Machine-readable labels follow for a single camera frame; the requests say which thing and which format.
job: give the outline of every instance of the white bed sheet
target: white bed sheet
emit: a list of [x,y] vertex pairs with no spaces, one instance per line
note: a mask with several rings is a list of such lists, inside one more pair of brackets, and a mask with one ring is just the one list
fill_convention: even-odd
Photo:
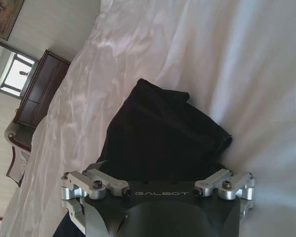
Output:
[[139,78],[187,91],[233,135],[223,164],[257,178],[241,236],[296,237],[296,0],[104,1],[35,132],[0,236],[52,236],[60,177],[96,161]]

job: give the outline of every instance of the wooden dresser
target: wooden dresser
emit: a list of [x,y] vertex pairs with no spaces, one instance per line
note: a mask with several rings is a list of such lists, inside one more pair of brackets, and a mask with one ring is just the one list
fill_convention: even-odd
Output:
[[64,79],[70,62],[46,50],[21,101],[13,122],[37,127]]

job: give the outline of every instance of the black cloth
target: black cloth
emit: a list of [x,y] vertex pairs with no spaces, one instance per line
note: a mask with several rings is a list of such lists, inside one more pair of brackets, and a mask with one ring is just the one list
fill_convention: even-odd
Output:
[[[129,181],[196,181],[221,169],[232,138],[188,99],[140,79],[107,129],[100,170]],[[69,236],[68,219],[54,236]]]

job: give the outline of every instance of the picture frame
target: picture frame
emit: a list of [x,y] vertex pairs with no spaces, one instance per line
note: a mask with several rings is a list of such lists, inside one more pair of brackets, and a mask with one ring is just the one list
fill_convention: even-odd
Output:
[[8,40],[24,0],[0,0],[0,38]]

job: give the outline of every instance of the metal clamp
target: metal clamp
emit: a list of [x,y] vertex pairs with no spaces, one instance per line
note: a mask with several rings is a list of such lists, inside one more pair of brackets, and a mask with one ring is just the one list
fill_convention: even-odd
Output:
[[61,178],[62,206],[69,211],[71,221],[85,234],[85,217],[80,202],[75,198],[84,197],[94,200],[105,198],[107,189],[116,197],[130,195],[130,186],[127,181],[115,179],[97,169],[67,172]]
[[239,173],[228,182],[222,182],[218,187],[218,196],[225,200],[234,200],[236,195],[245,200],[253,200],[255,180],[249,172]]
[[196,181],[194,185],[195,194],[198,197],[209,197],[213,189],[218,189],[218,196],[225,200],[234,200],[240,197],[240,222],[253,208],[255,179],[252,173],[239,173],[235,176],[231,171],[221,169],[207,179]]
[[221,169],[204,180],[196,181],[194,184],[196,195],[200,197],[211,196],[213,190],[216,189],[222,181],[228,180],[230,177],[231,173],[229,170]]

